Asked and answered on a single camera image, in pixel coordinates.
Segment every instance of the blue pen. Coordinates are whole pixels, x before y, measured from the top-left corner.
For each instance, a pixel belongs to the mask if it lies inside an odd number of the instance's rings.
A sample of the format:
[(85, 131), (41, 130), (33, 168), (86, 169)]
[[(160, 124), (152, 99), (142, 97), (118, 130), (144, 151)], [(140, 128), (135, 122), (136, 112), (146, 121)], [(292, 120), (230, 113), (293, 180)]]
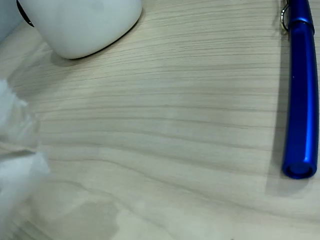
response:
[(281, 23), (290, 40), (290, 91), (282, 171), (290, 178), (305, 179), (317, 171), (319, 141), (315, 28), (308, 0), (288, 0)]

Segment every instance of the wood grain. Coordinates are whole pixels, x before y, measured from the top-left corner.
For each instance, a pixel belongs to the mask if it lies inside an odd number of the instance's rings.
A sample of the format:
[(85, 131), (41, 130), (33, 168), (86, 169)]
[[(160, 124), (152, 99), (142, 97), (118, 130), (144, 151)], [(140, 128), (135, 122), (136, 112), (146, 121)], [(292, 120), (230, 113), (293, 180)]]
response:
[(128, 34), (87, 58), (58, 57), (24, 23), (0, 45), (0, 77), (41, 119), (52, 168), (8, 239), (317, 239), (320, 174), (280, 174), (281, 2), (143, 5)]

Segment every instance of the mug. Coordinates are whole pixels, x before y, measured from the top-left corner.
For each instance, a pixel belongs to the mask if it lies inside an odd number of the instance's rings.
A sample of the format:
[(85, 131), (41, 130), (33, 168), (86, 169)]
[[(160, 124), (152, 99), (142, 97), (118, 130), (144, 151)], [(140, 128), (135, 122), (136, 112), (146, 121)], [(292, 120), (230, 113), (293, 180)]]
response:
[(141, 0), (17, 0), (21, 15), (61, 57), (77, 59), (110, 45), (139, 19)]

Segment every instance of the tissue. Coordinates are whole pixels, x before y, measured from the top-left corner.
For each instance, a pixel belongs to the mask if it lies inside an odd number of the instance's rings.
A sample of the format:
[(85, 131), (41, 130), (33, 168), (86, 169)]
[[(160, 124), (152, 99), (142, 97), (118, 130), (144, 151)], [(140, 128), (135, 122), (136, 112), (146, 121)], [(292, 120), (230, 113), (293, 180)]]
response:
[(50, 172), (40, 150), (39, 121), (0, 79), (0, 240), (12, 211)]

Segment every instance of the pen clip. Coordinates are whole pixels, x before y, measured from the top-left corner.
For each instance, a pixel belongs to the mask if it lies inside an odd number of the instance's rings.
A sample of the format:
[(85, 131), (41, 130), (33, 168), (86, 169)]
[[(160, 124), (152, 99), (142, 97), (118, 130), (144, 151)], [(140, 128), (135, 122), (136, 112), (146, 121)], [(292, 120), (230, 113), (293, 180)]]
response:
[(281, 11), (281, 27), (286, 32), (289, 32), (289, 30), (288, 30), (288, 28), (287, 28), (287, 26), (285, 24), (285, 14), (286, 14), (288, 8), (289, 8), (289, 0), (286, 0), (286, 4), (285, 4), (284, 8)]

